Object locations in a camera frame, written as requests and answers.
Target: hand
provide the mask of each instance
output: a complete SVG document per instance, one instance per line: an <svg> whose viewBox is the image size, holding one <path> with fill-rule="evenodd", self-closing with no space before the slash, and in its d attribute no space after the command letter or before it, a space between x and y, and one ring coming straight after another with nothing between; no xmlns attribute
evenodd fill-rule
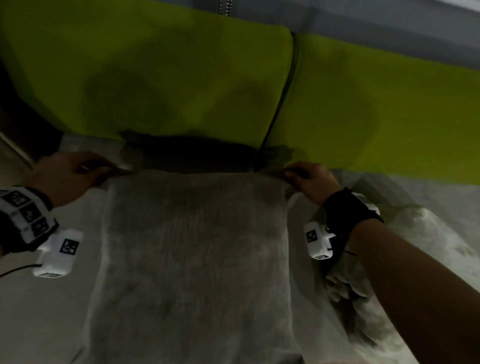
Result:
<svg viewBox="0 0 480 364"><path fill-rule="evenodd" d="M320 163L297 162L285 167L285 178L314 204L323 206L335 192L343 190L333 174Z"/></svg>
<svg viewBox="0 0 480 364"><path fill-rule="evenodd" d="M93 152L55 153L42 158L22 185L38 189L59 207L82 196L113 167L112 162Z"/></svg>

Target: person's left hand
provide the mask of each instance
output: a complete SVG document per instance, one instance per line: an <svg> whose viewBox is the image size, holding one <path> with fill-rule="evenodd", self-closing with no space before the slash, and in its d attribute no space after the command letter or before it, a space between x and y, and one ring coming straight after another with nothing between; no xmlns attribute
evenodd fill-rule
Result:
<svg viewBox="0 0 480 364"><path fill-rule="evenodd" d="M82 196L113 167L112 162L93 152L55 153L42 158L22 186L36 188L59 207Z"/></svg>

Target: wire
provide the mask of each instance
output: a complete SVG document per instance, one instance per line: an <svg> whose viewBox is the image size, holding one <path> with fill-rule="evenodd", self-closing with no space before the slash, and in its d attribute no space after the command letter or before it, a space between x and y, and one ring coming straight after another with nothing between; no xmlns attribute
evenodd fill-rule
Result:
<svg viewBox="0 0 480 364"><path fill-rule="evenodd" d="M35 268L35 267L41 267L41 266L42 266L41 264L29 264L29 265L27 265L27 266L18 267L18 268L9 270L8 272L5 272L5 273L0 274L0 278L5 277L6 275L8 275L8 274L10 274L10 273L13 273L13 272L16 272L17 270L20 270L20 269Z"/></svg>

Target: gray towel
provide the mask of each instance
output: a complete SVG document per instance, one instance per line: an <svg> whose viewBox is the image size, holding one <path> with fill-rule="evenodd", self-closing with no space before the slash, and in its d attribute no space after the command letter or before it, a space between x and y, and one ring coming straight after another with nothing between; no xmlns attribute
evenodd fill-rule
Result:
<svg viewBox="0 0 480 364"><path fill-rule="evenodd" d="M254 173L111 180L76 363L290 363L287 187Z"/></svg>

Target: yellow-green cushion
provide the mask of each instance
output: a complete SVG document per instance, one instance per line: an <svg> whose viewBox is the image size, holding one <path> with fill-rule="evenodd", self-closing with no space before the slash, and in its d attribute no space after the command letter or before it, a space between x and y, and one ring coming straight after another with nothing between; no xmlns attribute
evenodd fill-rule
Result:
<svg viewBox="0 0 480 364"><path fill-rule="evenodd" d="M4 0L1 56L56 127L259 147L290 68L283 27L148 0Z"/></svg>
<svg viewBox="0 0 480 364"><path fill-rule="evenodd" d="M480 183L480 72L298 36L268 145L329 167Z"/></svg>

